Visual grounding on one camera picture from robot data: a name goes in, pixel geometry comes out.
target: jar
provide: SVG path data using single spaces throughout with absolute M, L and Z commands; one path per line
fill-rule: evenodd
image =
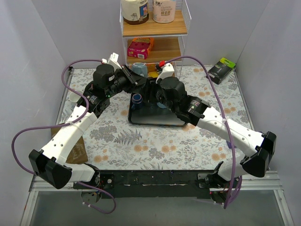
M 149 19 L 147 0 L 121 0 L 122 16 L 128 24 L 143 24 Z
M 170 23 L 174 20 L 176 0 L 153 0 L 152 18 L 157 23 Z

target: brown cardboard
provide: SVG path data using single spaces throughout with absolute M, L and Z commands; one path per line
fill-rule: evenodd
M 54 137 L 61 128 L 52 128 L 51 137 Z M 88 161 L 88 156 L 85 149 L 85 143 L 83 137 L 80 137 L 78 142 L 72 148 L 67 157 L 66 163 L 69 164 L 82 164 Z

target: shelf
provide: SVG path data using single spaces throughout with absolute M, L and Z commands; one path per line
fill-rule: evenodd
M 149 20 L 144 24 L 130 25 L 123 22 L 123 37 L 137 36 L 162 36 L 162 35 L 186 35 L 187 28 L 183 14 L 180 10 L 175 12 L 174 21 L 167 24 L 160 24 L 152 19 L 152 12 L 149 13 Z
M 148 57 L 144 59 L 127 56 L 127 64 L 139 63 L 158 63 L 162 60 L 171 60 L 181 55 L 178 37 L 155 38 L 154 46 Z

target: wall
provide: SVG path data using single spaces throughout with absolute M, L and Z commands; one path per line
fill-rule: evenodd
M 0 225 L 19 225 L 32 175 L 11 153 L 20 130 L 55 123 L 63 87 L 65 63 L 30 0 L 0 1 Z M 30 167 L 28 154 L 50 139 L 50 131 L 20 136 L 16 151 Z
M 270 0 L 237 64 L 255 128 L 277 134 L 272 167 L 295 225 L 301 225 L 300 9 L 299 0 Z
M 107 58 L 113 51 L 120 53 L 120 62 L 124 60 L 120 0 L 32 1 L 65 62 Z M 185 54 L 214 64 L 221 57 L 237 61 L 268 0 L 187 2 L 192 22 Z

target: black box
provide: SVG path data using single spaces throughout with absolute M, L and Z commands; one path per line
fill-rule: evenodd
M 211 68 L 208 73 L 211 77 L 211 80 L 220 84 L 221 81 L 226 77 L 227 74 L 235 67 L 235 63 L 227 60 L 226 58 L 220 59 L 216 65 Z

